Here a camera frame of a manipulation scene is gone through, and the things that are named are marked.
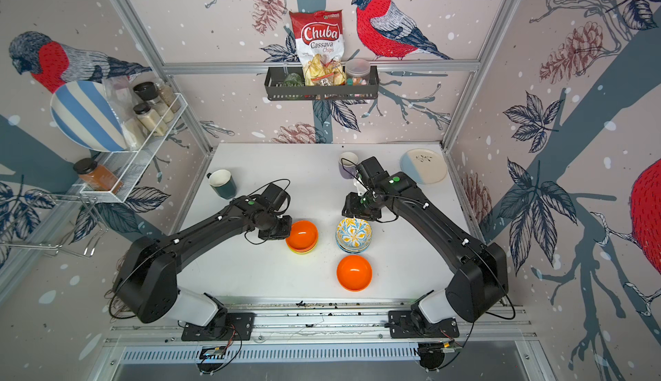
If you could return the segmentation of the small orange bowl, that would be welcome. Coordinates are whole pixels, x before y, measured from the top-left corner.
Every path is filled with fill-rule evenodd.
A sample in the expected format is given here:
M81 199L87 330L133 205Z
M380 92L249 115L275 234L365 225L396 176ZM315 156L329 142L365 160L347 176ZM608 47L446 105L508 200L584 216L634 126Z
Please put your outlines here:
M315 246L317 241L318 229L315 224L307 220L293 223L290 235L285 240L288 247L297 248L298 250Z

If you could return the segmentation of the blue yellow patterned bowl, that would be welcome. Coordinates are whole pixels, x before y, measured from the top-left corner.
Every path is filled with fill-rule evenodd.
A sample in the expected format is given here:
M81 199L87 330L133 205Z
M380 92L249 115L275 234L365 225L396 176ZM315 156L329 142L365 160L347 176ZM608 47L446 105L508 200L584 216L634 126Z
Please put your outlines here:
M352 246L372 242L372 227L362 219L343 219L336 229L336 242Z

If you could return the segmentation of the yellow flower bowl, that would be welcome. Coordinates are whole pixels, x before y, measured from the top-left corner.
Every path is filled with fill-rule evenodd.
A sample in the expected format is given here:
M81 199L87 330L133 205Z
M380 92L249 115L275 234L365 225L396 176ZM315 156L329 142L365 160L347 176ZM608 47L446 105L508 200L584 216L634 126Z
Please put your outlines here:
M352 250L358 250L359 248L364 248L365 250L370 246L369 243L359 244L358 246L352 246L345 243L338 243L339 248L351 248Z

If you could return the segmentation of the large orange bowl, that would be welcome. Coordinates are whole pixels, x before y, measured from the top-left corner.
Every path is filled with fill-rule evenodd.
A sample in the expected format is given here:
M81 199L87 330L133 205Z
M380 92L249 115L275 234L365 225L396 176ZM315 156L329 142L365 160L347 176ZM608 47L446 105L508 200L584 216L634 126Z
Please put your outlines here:
M346 290L360 292L373 278L373 270L367 259L359 255L347 255L337 266L337 280Z

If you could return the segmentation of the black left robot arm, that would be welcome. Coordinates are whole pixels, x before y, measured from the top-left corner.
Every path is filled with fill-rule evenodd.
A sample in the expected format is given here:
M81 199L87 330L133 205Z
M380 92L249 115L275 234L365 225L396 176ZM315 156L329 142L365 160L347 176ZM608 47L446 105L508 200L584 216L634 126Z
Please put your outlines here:
M217 245L242 234L258 232L262 243L290 236L291 202L287 190L273 181L187 229L162 239L143 236L126 253L112 292L143 324L156 322L186 297L177 275Z

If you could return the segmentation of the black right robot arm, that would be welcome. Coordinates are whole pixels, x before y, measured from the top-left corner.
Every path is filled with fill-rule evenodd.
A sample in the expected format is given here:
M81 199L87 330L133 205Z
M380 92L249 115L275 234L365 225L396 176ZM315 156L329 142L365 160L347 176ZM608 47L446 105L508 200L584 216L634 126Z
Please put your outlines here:
M476 322L497 301L509 298L504 250L468 234L439 210L410 176L392 176L375 157L356 165L355 179L365 192L349 193L342 214L349 219L379 221L387 208L404 219L442 256L454 273L447 287L425 294L411 307L411 322L422 328L460 317Z

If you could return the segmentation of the purple mug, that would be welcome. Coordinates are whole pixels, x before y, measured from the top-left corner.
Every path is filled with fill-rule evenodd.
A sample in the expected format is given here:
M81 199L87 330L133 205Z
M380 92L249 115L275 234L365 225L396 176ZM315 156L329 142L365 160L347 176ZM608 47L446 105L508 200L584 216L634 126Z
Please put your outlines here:
M344 152L338 160L340 175L344 179L354 179L356 176L356 165L359 164L358 156L353 152Z

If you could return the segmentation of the dark green mug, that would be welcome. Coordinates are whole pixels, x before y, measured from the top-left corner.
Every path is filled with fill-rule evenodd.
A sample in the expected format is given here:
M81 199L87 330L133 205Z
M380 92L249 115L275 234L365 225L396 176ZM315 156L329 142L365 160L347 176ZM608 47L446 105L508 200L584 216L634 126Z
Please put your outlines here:
M208 184L213 191L224 200L232 200L237 196L237 186L232 173L227 169L218 169L207 173Z

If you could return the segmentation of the blue cream plate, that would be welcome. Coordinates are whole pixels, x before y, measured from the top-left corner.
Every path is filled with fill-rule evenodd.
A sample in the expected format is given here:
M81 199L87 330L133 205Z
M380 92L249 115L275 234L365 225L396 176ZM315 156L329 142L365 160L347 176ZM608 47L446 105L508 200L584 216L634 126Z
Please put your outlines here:
M448 174L444 157L428 149L408 150L400 159L401 171L418 184L435 184Z

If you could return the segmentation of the lime green bowl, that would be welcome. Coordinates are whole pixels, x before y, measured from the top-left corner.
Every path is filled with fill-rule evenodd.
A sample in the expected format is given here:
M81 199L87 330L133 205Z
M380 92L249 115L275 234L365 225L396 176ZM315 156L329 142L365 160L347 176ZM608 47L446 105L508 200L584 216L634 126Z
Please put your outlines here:
M288 248L289 248L292 252L294 252L295 254L298 254L298 255L304 255L304 254L307 254L307 253L309 253L309 252L312 252L312 251L315 249L315 246L310 246L310 247L308 247L308 248L302 248L301 250L298 250L297 248L292 248L292 247L288 247Z

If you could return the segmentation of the green leaf bowl right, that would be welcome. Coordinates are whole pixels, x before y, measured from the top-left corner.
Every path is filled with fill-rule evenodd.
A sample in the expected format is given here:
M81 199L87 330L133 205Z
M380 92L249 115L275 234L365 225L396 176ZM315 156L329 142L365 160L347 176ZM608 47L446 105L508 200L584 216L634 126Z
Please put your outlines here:
M340 248L340 249L345 253L353 254L353 255L361 254L365 251L364 248L359 248L358 250L352 250L351 248Z

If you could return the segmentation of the clear lidded candy jar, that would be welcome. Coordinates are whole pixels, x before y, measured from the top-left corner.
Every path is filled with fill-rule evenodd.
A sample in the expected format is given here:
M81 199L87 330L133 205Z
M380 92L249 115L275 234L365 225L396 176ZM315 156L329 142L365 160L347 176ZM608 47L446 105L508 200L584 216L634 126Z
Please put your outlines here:
M348 60L344 68L346 84L349 86L368 85L371 72L371 65L365 59Z

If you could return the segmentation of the green glass jar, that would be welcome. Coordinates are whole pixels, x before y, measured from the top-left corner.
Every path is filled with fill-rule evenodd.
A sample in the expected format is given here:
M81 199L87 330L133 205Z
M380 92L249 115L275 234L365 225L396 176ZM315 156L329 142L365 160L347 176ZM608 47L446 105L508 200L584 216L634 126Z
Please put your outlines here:
M299 73L289 73L282 82L284 87L304 87L306 85L305 79Z

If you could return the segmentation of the beige spice jar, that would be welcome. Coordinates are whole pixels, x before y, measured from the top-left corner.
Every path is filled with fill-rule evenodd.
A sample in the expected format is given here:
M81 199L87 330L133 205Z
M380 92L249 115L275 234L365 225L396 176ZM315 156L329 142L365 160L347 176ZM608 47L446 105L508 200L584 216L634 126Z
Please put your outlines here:
M141 102L133 107L138 120L149 133L155 137L165 137L167 125L163 118L146 102Z

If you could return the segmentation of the red cassava chips bag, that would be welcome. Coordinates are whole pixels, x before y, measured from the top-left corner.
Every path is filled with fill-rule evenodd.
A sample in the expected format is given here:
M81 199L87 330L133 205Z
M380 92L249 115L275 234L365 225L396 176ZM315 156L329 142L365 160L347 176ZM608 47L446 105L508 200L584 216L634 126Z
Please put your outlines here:
M342 11L290 12L297 56L306 86L341 86L346 74Z

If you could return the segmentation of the black lid spice jar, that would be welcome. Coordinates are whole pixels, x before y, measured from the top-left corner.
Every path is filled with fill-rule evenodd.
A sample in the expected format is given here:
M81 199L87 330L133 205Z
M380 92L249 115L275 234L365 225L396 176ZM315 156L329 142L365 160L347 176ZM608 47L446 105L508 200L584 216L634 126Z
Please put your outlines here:
M163 122L170 123L173 121L175 114L173 114L170 106L160 97L158 88L153 82L139 83L133 87L134 93L150 105L150 107L163 118Z

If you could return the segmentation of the orange spice jar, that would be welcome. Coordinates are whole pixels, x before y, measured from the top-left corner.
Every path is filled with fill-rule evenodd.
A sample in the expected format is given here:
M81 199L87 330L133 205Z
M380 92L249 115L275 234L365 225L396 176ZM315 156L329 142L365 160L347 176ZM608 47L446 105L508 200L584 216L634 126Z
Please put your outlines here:
M123 186L123 182L113 172L93 158L75 162L73 170L94 191L118 193Z

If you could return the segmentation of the blue striped plate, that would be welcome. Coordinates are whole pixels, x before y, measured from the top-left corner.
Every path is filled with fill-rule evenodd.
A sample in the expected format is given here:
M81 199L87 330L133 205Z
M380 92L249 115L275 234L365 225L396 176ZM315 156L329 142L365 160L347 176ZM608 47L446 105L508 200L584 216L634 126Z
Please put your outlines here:
M127 150L120 121L101 83L66 83L52 95L50 107L60 131L77 145L99 152Z

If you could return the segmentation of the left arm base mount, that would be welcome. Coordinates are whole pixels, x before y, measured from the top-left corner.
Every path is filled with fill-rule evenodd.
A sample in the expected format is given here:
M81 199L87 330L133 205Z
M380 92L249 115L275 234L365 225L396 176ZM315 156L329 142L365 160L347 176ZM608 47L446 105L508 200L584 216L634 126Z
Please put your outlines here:
M185 324L182 341L249 341L256 314L252 312L221 312L218 317L204 327Z

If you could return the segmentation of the black wall basket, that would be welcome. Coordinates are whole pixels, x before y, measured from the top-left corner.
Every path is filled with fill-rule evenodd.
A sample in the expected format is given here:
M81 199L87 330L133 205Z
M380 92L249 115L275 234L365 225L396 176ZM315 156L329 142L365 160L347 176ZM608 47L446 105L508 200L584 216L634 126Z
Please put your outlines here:
M366 85L296 86L285 85L287 73L284 67L270 67L264 87L269 100L374 100L378 97L380 78L376 66L372 66Z

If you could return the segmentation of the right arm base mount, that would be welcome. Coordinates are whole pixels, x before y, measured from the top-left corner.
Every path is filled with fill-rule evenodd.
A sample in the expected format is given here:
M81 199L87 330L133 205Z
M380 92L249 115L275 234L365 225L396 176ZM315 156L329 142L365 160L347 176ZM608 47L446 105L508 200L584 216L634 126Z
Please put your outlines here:
M444 319L436 324L430 324L420 312L412 310L390 310L385 327L389 329L392 339L455 339L460 336L460 331L454 318Z

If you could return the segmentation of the clear wall shelf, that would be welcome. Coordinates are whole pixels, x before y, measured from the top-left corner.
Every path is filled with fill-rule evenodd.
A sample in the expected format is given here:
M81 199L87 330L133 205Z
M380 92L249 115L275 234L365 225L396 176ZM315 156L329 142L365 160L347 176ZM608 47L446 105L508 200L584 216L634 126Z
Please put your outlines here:
M124 136L127 148L106 152L97 158L101 166L116 177L113 186L108 190L94 190L84 183L80 194L97 203L124 203L137 187L165 140L175 132L189 104L182 94L175 93L173 101L168 105L173 119L165 122L164 118L160 117L149 131L133 111L133 106L139 103L139 97L127 78L107 79L103 82L103 88L105 97L120 123L120 133Z

